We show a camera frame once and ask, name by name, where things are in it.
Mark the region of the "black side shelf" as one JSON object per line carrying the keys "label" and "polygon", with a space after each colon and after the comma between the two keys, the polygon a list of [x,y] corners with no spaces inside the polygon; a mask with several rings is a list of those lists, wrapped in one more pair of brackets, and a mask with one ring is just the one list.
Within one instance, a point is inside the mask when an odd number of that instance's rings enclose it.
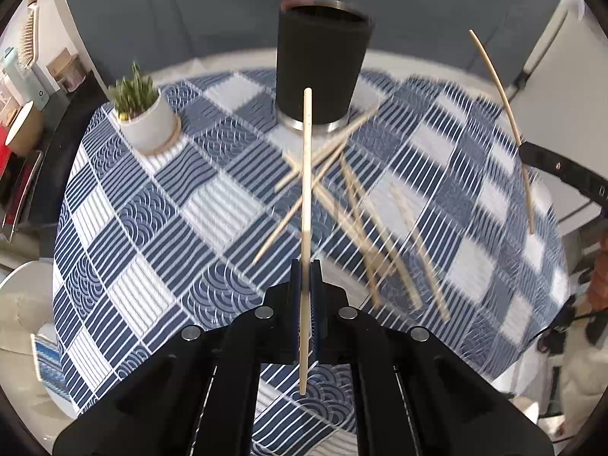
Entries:
{"label": "black side shelf", "polygon": [[[61,205],[84,131],[95,112],[106,100],[93,72],[73,93],[53,94],[43,115],[42,136],[34,149],[43,152],[41,165],[30,185],[26,206],[16,232],[38,234],[58,224]],[[12,155],[8,162],[8,180],[1,193],[1,225],[13,185],[25,158]]]}

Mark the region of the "pink candle jar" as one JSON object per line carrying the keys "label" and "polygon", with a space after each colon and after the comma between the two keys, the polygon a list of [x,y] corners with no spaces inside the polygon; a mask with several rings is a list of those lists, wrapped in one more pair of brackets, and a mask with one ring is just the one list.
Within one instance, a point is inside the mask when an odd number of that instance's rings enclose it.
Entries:
{"label": "pink candle jar", "polygon": [[75,92],[87,76],[84,66],[77,54],[71,54],[63,48],[58,55],[46,65],[52,78],[68,93]]}

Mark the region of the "wooden hair brush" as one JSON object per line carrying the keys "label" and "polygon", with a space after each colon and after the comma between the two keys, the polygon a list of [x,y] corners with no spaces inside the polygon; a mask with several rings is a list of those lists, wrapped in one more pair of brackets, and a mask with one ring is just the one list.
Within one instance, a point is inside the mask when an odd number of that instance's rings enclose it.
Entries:
{"label": "wooden hair brush", "polygon": [[39,6],[37,2],[30,3],[27,7],[27,19],[23,24],[19,40],[19,62],[24,70],[31,69],[38,60],[38,23]]}

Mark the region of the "wooden chopstick on table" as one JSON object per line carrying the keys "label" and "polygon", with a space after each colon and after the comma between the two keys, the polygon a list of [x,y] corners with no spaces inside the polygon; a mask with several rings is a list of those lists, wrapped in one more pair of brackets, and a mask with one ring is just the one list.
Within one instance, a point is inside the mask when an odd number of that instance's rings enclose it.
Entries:
{"label": "wooden chopstick on table", "polygon": [[347,214],[347,211],[338,203],[334,196],[328,192],[328,190],[323,186],[323,183],[320,183],[312,190],[312,192],[314,193],[314,196],[317,197],[317,200],[320,201],[321,205],[334,215],[342,231],[345,232],[346,235],[349,235],[349,238],[359,246],[359,250],[361,250],[362,253],[364,250],[371,250],[375,254],[376,267],[382,276],[387,275],[392,269],[395,269],[398,272],[409,293],[412,305],[415,309],[419,309],[423,304],[421,302],[420,294],[418,293],[413,280],[405,267],[404,261],[401,257],[399,257],[395,247],[388,247],[388,245],[391,243],[391,239],[388,239],[388,242],[386,243],[386,249],[388,250],[391,263],[387,268],[385,268],[385,265],[383,264],[385,255],[382,254],[371,243],[368,237],[367,243],[363,243],[361,241],[361,238],[358,236],[358,233],[353,226],[353,219]]}
{"label": "wooden chopstick on table", "polygon": [[[351,207],[353,226],[355,227],[358,236],[361,238],[361,241],[363,243],[367,243],[367,234],[362,223],[361,212],[359,212],[358,197],[356,196],[356,189],[355,184],[353,183],[352,171],[350,171],[343,154],[340,155],[339,162],[341,173],[345,180],[347,196]],[[363,259],[365,264],[368,287],[372,299],[372,305],[374,309],[379,309],[381,305],[381,298],[376,279],[377,267],[375,263],[375,254],[371,250],[364,250]]]}
{"label": "wooden chopstick on table", "polygon": [[[314,151],[312,154],[311,162],[313,166],[317,166],[321,161],[324,161],[332,152],[336,150],[338,145],[346,140],[352,133],[355,133],[360,126],[371,119],[372,116],[378,112],[378,107],[372,108],[366,111],[364,114],[358,116],[353,122],[349,123],[341,132],[337,134],[330,142],[325,144],[323,147],[320,147],[318,151]],[[275,184],[274,190],[278,192],[286,186],[293,179],[298,177],[302,172],[302,168],[292,168],[291,172],[281,178],[278,183]]]}
{"label": "wooden chopstick on table", "polygon": [[405,196],[402,194],[401,190],[395,184],[391,184],[391,188],[389,189],[393,198],[396,201],[397,206],[402,214],[406,225],[409,226],[411,232],[411,238],[417,250],[417,254],[420,257],[421,263],[423,264],[424,271],[426,272],[427,281],[429,282],[431,291],[433,292],[436,306],[439,310],[441,318],[444,322],[447,322],[450,319],[450,313],[448,306],[446,304],[445,297],[441,290],[441,287],[438,282],[437,274],[434,270],[434,267],[431,262],[431,258],[427,251],[427,246],[424,244],[424,239],[420,235],[420,231],[417,228],[417,225],[414,221],[413,214],[407,204],[407,200]]}
{"label": "wooden chopstick on table", "polygon": [[[330,156],[327,158],[327,161],[325,161],[323,167],[320,168],[320,171],[318,171],[317,175],[312,179],[311,187],[309,190],[313,190],[320,184],[321,179],[324,178],[327,171],[329,171],[331,166],[334,164],[334,161],[336,161],[337,158],[339,157],[339,155],[342,154],[342,151],[344,151],[344,147],[346,146],[346,144],[347,144],[347,141],[344,140],[331,152]],[[296,212],[301,208],[302,203],[303,203],[303,197],[300,196],[299,199],[296,200],[296,203],[293,206],[291,206],[291,209],[288,210],[288,213],[286,215],[284,215],[284,217],[281,219],[281,221],[279,221],[279,224],[276,226],[276,228],[274,228],[274,231],[269,235],[266,242],[259,249],[256,256],[253,258],[252,262],[254,264],[256,264],[261,259],[261,257],[264,255],[264,253],[271,247],[274,240],[282,233],[282,231],[288,225],[288,223],[293,218],[293,216],[296,214]]]}

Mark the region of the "red notebook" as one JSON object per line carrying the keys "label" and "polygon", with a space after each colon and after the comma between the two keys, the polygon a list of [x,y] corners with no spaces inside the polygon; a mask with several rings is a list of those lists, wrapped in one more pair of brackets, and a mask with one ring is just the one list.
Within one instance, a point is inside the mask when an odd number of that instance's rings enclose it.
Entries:
{"label": "red notebook", "polygon": [[13,234],[19,225],[22,212],[26,206],[30,185],[37,174],[42,158],[43,152],[41,150],[32,150],[25,158],[21,171],[16,177],[1,225],[2,233],[8,240],[13,239]]}

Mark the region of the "blue patterned tablecloth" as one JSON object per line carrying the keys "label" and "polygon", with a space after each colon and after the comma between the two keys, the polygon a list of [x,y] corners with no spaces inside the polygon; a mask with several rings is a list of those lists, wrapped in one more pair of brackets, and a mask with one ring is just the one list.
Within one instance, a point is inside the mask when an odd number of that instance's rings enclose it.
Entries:
{"label": "blue patterned tablecloth", "polygon": [[[261,306],[299,261],[297,211],[252,262],[301,193],[296,180],[274,190],[301,146],[276,119],[274,71],[217,73],[161,92],[181,120],[170,149],[138,154],[103,104],[70,170],[52,304],[75,421],[181,328],[211,331]],[[521,165],[493,101],[453,82],[398,81],[368,70],[351,110],[375,107],[342,154],[368,239],[385,255],[385,268],[391,239],[423,304],[414,308],[392,269],[376,271],[381,305],[374,309],[362,251],[317,199],[312,255],[350,306],[396,331],[427,328],[505,396],[497,380],[568,294],[553,199],[538,171]],[[352,218],[340,155],[321,183]],[[427,246],[447,322],[391,184]],[[304,396],[298,357],[262,364],[245,455],[360,455],[350,367],[319,363],[311,347]]]}

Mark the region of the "white cabinet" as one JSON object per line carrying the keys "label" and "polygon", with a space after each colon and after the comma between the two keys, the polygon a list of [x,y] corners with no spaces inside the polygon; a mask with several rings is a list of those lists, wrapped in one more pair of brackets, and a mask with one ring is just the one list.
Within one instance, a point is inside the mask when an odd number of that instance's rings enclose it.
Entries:
{"label": "white cabinet", "polygon": [[607,37],[583,0],[560,0],[511,99],[524,139],[607,176]]}

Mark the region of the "small potted green plant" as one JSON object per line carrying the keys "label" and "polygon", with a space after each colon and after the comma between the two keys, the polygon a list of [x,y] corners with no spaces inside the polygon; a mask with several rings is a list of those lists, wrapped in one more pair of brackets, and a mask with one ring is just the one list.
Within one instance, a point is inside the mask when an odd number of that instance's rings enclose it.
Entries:
{"label": "small potted green plant", "polygon": [[157,155],[181,136],[181,119],[136,62],[132,75],[119,79],[108,94],[120,133],[140,154]]}

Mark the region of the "black cylindrical utensil holder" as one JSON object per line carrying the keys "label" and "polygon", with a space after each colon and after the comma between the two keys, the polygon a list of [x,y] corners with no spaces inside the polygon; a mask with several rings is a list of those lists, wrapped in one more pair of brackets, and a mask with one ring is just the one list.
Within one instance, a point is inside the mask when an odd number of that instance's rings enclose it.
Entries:
{"label": "black cylindrical utensil holder", "polygon": [[278,21],[275,111],[278,122],[303,127],[303,94],[312,88],[312,124],[345,126],[374,30],[371,17],[338,0],[284,0]]}

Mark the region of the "beige white bowl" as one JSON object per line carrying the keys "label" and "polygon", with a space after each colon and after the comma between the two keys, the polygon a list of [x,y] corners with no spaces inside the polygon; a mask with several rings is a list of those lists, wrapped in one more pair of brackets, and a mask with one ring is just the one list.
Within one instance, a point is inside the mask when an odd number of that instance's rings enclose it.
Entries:
{"label": "beige white bowl", "polygon": [[5,145],[20,158],[26,158],[38,144],[43,131],[43,115],[33,101],[26,103],[11,124]]}

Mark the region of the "white pump bottle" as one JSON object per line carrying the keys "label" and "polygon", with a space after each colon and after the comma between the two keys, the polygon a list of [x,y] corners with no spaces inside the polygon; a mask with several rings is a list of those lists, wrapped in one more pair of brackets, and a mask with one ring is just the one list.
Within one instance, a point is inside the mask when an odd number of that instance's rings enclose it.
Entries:
{"label": "white pump bottle", "polygon": [[16,98],[17,103],[25,106],[32,102],[40,111],[45,108],[49,100],[48,92],[45,91],[31,68],[25,69],[22,67],[19,54],[12,46],[5,48],[2,57],[2,71],[8,79],[9,92]]}

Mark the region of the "grey fabric backdrop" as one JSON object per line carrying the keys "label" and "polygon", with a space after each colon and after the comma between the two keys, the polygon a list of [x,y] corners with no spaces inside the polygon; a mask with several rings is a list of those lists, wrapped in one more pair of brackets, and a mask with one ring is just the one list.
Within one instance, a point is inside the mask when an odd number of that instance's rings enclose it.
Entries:
{"label": "grey fabric backdrop", "polygon": [[226,52],[273,48],[281,13],[352,21],[369,17],[371,48],[472,73],[480,40],[502,78],[514,80],[560,0],[67,0],[102,77],[133,64],[160,70]]}

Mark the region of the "white chair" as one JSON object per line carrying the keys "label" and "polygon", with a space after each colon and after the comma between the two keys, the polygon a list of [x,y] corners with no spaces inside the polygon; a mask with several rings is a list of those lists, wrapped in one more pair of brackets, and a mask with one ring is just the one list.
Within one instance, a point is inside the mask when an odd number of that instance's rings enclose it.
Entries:
{"label": "white chair", "polygon": [[1,350],[32,355],[31,335],[52,322],[52,265],[29,261],[1,282]]}

